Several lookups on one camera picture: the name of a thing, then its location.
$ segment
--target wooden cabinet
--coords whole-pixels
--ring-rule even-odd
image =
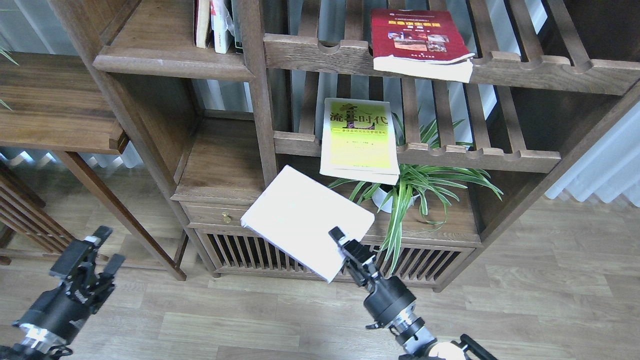
[[[238,220],[285,164],[327,181],[317,174],[314,134],[320,72],[339,74],[343,97],[349,97],[350,76],[370,76],[371,99],[381,99],[383,76],[396,76],[372,69],[363,2],[346,2],[344,39],[331,44],[317,38],[319,1],[304,1],[298,34],[290,35],[286,1],[239,0],[244,55],[193,47],[189,0],[49,2],[210,273],[313,277]],[[396,271],[405,281],[442,290],[639,98],[638,52],[610,46],[638,49],[639,30],[620,24],[622,13],[640,15],[632,1],[597,17],[585,4],[597,1],[542,3],[549,20],[537,35],[524,0],[505,0],[511,24],[503,26],[512,25],[520,56],[498,48],[486,2],[467,1],[479,53],[471,84],[464,86],[473,148],[455,145],[442,81],[433,82],[442,147],[420,143],[415,81],[401,80],[408,143],[397,149],[399,160],[485,168],[505,192],[501,202],[471,187],[439,231],[426,231],[410,211]],[[446,8],[442,0],[428,5]],[[607,22],[627,29],[625,38],[611,38],[598,25]],[[607,47],[598,47],[603,43]],[[298,132],[289,115],[289,70],[307,74]],[[248,82],[254,113],[194,106],[192,78]],[[498,98],[487,122],[478,89],[485,83],[494,85]],[[432,210],[435,217],[438,211]],[[378,215],[363,241],[379,246],[387,220]]]

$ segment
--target spider plant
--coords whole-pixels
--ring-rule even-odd
[[[393,114],[393,116],[399,127],[400,133],[404,134],[402,122],[399,121],[396,114]],[[454,122],[454,127],[457,127],[462,122],[463,120]],[[440,139],[437,136],[437,133],[438,127],[436,120],[434,119],[428,125],[420,127],[420,140],[423,143],[428,143],[432,148],[438,148],[440,147]],[[404,145],[404,143],[404,138],[399,136],[396,140],[396,144],[400,146]],[[471,146],[471,144],[465,142],[457,142],[457,144]],[[392,274],[396,269],[397,261],[400,257],[402,220],[410,207],[410,201],[414,195],[419,195],[420,197],[420,214],[422,215],[424,222],[434,226],[434,228],[429,231],[437,231],[447,222],[447,209],[451,206],[450,199],[460,201],[460,198],[450,190],[451,188],[466,189],[466,183],[474,183],[491,189],[491,191],[493,191],[494,194],[502,200],[502,191],[489,182],[490,176],[485,170],[411,164],[399,164],[399,168],[400,176],[398,182],[391,186],[391,189],[388,191],[387,196],[382,203],[382,205],[384,205],[387,201],[392,202],[392,211],[387,228],[387,235],[380,247],[380,251],[387,250],[385,260],[388,260],[391,256],[393,257],[391,267],[388,272],[389,274]],[[351,201],[356,201],[358,204],[364,200],[371,199],[373,193],[381,186],[380,183],[338,179],[329,184],[328,187],[335,188],[336,186],[352,182],[357,182],[357,184],[351,192],[349,199]],[[440,202],[442,202],[442,206],[444,207],[444,219],[439,221],[427,220],[427,192],[433,193]]]
[[[18,65],[17,62],[15,62],[14,59],[12,59],[11,55],[9,55],[9,52],[2,46],[0,46],[0,54],[2,54],[2,56],[4,56],[5,58],[7,58],[10,62]],[[6,104],[6,102],[4,102],[2,99],[0,99],[0,104],[2,106],[4,106],[5,108],[11,110],[11,108]]]

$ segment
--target book stack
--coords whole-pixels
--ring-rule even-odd
[[[468,83],[473,64],[449,12],[371,10],[373,69]]]
[[[320,174],[397,183],[396,134],[388,102],[324,100]]]
[[[242,52],[240,26],[234,21],[235,0],[194,0],[193,38],[197,47],[226,54],[231,45]]]

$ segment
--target white book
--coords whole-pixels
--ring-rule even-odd
[[[211,0],[211,29],[213,30],[213,48],[216,53],[226,54],[231,46],[233,20],[229,14],[229,0]]]
[[[400,175],[389,103],[326,98],[320,174],[395,185]]]
[[[329,230],[338,226],[359,241],[373,220],[372,213],[287,165],[240,223],[331,282],[344,256]]]

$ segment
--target red book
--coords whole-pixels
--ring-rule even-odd
[[[373,69],[468,83],[470,53],[449,12],[371,10]]]

